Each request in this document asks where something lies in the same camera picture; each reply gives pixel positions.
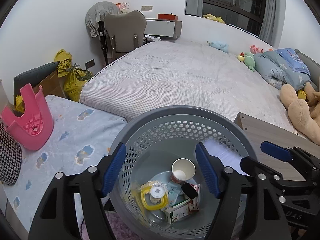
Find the houndstooth fabric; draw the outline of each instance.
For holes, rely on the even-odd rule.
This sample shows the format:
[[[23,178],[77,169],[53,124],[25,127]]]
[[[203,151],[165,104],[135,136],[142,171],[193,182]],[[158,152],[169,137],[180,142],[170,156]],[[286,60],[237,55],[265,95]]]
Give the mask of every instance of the houndstooth fabric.
[[[0,181],[7,185],[15,184],[20,173],[21,161],[21,147],[4,130],[4,123],[0,119]]]
[[[279,90],[235,55],[190,41],[156,41],[135,49],[90,79],[80,102],[128,122],[161,106],[189,105],[231,121],[241,112],[294,131]]]

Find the laundry basket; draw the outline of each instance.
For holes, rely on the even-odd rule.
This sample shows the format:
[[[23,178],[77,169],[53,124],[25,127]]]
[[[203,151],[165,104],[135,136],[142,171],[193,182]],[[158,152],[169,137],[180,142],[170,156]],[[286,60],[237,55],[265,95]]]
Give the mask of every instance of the laundry basket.
[[[214,140],[235,155],[256,159],[243,131],[212,111],[193,106],[166,106],[146,112],[127,124],[111,146],[126,145],[124,165],[110,198],[126,225],[144,240],[203,239],[220,200],[210,194],[195,157],[200,141]],[[187,158],[196,166],[194,181],[200,184],[199,212],[169,225],[164,213],[141,208],[137,187],[171,172],[172,163]],[[245,203],[240,207],[238,219]]]

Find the window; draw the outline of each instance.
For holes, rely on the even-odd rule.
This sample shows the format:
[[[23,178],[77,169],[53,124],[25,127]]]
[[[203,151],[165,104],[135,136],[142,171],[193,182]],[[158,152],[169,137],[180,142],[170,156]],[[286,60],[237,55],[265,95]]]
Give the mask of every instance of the window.
[[[234,25],[259,36],[266,0],[203,0],[203,14],[221,17]]]

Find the beige office chair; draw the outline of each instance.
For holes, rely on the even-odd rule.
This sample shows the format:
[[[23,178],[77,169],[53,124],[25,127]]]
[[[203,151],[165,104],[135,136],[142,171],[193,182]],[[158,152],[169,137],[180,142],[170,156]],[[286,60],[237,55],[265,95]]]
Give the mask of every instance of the beige office chair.
[[[108,63],[143,45],[147,21],[140,11],[107,14],[104,18]]]

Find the pink plastic chair part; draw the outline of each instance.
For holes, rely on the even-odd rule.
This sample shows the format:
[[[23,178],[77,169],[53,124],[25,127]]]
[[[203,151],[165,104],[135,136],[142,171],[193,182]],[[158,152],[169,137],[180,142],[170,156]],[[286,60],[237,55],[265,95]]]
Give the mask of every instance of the pink plastic chair part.
[[[20,89],[26,110],[21,117],[16,117],[6,106],[1,119],[7,126],[5,130],[25,148],[39,150],[49,139],[53,130],[53,118],[42,93],[42,86],[35,95],[31,84]]]

